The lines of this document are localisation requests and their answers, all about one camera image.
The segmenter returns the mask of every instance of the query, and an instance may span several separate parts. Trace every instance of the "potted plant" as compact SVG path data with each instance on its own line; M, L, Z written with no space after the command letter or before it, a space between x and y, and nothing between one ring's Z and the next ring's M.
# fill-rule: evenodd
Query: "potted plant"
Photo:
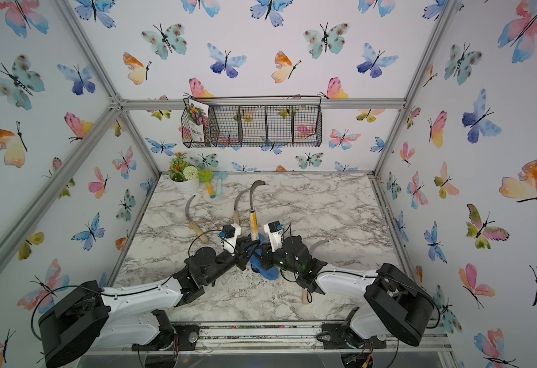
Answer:
M170 160L169 177L184 195L193 195L199 190L199 169L184 160L185 154L177 152Z

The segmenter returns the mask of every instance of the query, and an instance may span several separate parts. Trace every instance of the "orange butterfly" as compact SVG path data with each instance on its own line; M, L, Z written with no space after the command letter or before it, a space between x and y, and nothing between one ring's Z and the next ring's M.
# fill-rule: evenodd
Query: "orange butterfly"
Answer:
M452 178L448 174L448 169L446 167L446 161L442 163L442 168L440 169L440 176L434 177L434 184L437 187L440 187L440 197L446 198L446 193L450 195L457 195L459 190L455 188L454 185L449 183L449 180Z
M283 54L282 51L279 51L274 57L274 63L277 64L277 69L279 70L275 71L271 75L271 77L274 79L274 82L281 83L285 79L291 78L291 74L301 62L302 61L300 60L295 65L293 65L287 55Z
M17 121L17 135L19 139L15 137L15 134L8 130L0 129L0 150L5 150L5 165L13 165L16 167L22 167L25 162L25 153L27 147L23 143L23 137L19 131L20 122Z
M518 178L501 179L499 192L504 197L519 199L518 203L537 200L537 159L522 166Z
M148 70L150 69L151 61L148 62L148 65L146 65L146 68L144 68L144 65L138 61L135 57L131 56L127 52L123 53L123 62L127 65L128 69L131 69L131 71L127 77L130 79L134 84L142 84L144 80L148 80Z

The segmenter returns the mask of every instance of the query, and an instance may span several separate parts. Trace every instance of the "marble table surface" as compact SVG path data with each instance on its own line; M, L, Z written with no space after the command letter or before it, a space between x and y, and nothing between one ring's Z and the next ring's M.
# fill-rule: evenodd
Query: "marble table surface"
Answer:
M302 236L310 247L318 240L313 256L335 266L357 270L376 269L382 263L397 265L384 219L366 174L230 174L224 180L223 194L211 199L204 184L190 206L191 217L203 231L232 222L235 196L255 180L267 185L256 188L254 206L258 230L279 220L291 223L293 235ZM149 283L184 267L187 247L195 237L185 217L185 198L164 175L154 195L124 263L115 286ZM248 195L238 203L242 234L249 233ZM207 246L220 253L219 236L209 233ZM191 250L203 246L196 241ZM294 275L285 272L287 278ZM339 320L357 305L369 308L363 300L339 294L313 293L313 302L302 304L302 289L282 277L264 279L250 270L232 268L206 287L205 294L188 305L169 311L172 321L272 321Z

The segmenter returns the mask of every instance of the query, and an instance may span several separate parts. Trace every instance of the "black wire basket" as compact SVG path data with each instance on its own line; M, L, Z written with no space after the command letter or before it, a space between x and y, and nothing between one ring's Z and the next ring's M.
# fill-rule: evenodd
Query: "black wire basket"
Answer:
M237 105L216 104L220 98L202 101L209 105L203 122L204 141L192 140L189 113L183 111L181 133L187 148L197 147L319 147L322 144L322 108L315 103L296 104L294 97L238 97Z

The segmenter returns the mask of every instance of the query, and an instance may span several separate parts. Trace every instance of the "white flower pot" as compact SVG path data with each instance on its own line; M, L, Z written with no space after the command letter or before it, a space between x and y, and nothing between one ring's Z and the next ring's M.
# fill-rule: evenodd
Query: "white flower pot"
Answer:
M177 189L181 194L193 195L199 191L199 179L187 180L187 181L174 181Z

